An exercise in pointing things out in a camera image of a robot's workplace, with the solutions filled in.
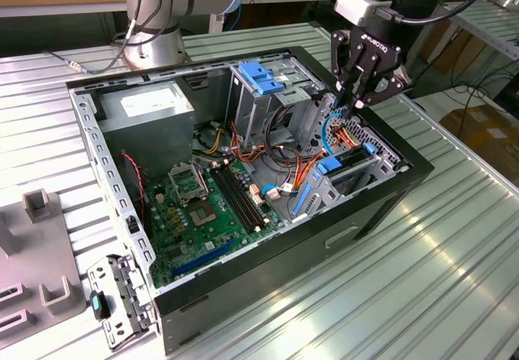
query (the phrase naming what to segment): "blue pcie slot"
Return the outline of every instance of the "blue pcie slot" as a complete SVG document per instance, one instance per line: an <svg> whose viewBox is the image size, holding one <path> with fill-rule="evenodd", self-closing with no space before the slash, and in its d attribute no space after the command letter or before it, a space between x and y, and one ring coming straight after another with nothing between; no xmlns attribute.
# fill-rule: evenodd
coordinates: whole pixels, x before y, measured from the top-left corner
<svg viewBox="0 0 519 360"><path fill-rule="evenodd" d="M177 275L181 275L183 273L189 272L191 269L198 268L201 265L204 265L208 261L211 261L217 257L220 257L227 253L230 249L230 247L236 242L236 238L230 240L225 245L220 246L219 248L215 249L214 251L210 251L206 253L205 255L202 255L200 257L197 257L196 259L190 261L189 263L185 263L184 265L181 265L180 267L175 268L171 271L170 275L171 277L175 277Z"/></svg>

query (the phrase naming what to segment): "blue plastic clip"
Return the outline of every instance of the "blue plastic clip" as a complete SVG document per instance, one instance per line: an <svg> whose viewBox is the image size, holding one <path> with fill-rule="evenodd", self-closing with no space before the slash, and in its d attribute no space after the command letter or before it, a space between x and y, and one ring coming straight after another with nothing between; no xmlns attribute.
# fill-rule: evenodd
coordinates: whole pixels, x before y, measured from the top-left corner
<svg viewBox="0 0 519 360"><path fill-rule="evenodd" d="M342 167L342 164L334 156L326 157L325 159L321 160L319 162L319 164L317 165L317 169L323 175L327 174L328 172L332 172L341 167Z"/></svg>
<svg viewBox="0 0 519 360"><path fill-rule="evenodd" d="M366 149L366 151L372 156L376 154L376 147L373 144L365 143L364 149Z"/></svg>
<svg viewBox="0 0 519 360"><path fill-rule="evenodd" d="M239 66L240 72L261 95L282 91L285 85L277 82L272 75L258 62L243 62Z"/></svg>

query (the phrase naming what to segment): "gripper logo text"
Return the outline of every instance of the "gripper logo text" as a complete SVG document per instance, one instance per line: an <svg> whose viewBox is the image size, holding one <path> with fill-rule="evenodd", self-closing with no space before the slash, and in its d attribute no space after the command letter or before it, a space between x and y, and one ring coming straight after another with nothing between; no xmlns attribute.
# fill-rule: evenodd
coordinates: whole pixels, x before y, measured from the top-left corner
<svg viewBox="0 0 519 360"><path fill-rule="evenodd" d="M375 40L371 37L369 37L367 34L364 34L362 35L361 37L363 40L368 40L370 41L374 46L376 46L378 49L380 49L382 52L384 52L385 54L388 52L388 47L384 44L382 44L380 41L378 40Z"/></svg>

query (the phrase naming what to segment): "motherboard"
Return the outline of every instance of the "motherboard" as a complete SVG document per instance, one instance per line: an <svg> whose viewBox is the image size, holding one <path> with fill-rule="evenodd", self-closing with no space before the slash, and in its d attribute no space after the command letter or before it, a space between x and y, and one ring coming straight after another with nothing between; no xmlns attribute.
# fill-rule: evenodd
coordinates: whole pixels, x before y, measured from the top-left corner
<svg viewBox="0 0 519 360"><path fill-rule="evenodd" d="M271 206L254 194L255 184L239 161L214 169L193 163L172 171L146 188L157 288L283 226Z"/></svg>

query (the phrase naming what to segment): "ram slot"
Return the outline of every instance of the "ram slot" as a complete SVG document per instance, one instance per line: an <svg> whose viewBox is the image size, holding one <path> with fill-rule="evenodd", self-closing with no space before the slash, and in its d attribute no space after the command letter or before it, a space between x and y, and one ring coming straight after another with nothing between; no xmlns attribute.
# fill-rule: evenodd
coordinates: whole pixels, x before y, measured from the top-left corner
<svg viewBox="0 0 519 360"><path fill-rule="evenodd" d="M240 187L233 173L227 168L223 168L214 169L211 171L211 174L245 230L248 233L252 233L255 231L256 226L263 227L263 218Z"/></svg>

